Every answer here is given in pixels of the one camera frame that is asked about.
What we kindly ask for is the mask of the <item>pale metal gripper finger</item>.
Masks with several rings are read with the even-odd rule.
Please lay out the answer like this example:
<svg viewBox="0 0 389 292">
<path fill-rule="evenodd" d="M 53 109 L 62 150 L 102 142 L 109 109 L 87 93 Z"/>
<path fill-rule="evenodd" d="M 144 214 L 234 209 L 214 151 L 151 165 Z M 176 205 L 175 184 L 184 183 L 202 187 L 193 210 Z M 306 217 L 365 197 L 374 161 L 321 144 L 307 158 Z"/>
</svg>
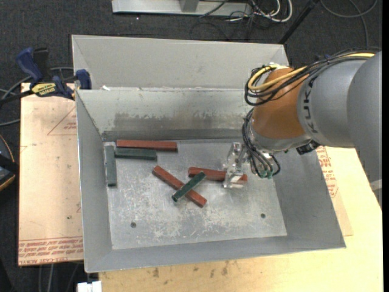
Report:
<svg viewBox="0 0 389 292">
<path fill-rule="evenodd" d="M 244 173 L 240 166 L 230 165 L 225 168 L 225 176 L 223 187 L 225 189 L 240 189 L 243 188 L 245 181 L 241 178 Z"/>
<path fill-rule="evenodd" d="M 241 142 L 233 142 L 227 155 L 228 165 L 241 165 L 246 155 L 246 146 Z"/>
</svg>

